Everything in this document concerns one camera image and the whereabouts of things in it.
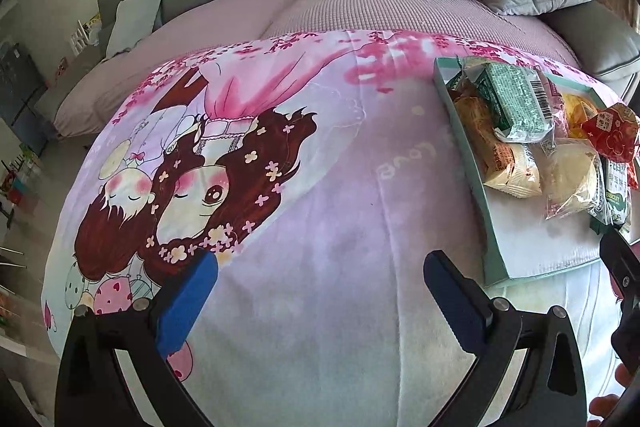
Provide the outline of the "operator hand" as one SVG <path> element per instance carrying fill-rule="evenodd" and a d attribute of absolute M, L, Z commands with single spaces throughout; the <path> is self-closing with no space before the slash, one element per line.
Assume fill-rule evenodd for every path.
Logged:
<path fill-rule="evenodd" d="M 627 388 L 634 377 L 629 373 L 627 367 L 620 364 L 616 367 L 615 371 L 616 381 Z M 597 419 L 590 419 L 586 422 L 587 427 L 598 427 L 602 424 L 602 421 L 612 412 L 617 402 L 620 401 L 618 395 L 602 395 L 602 397 L 594 398 L 588 407 L 589 413 L 593 416 L 597 416 Z"/>

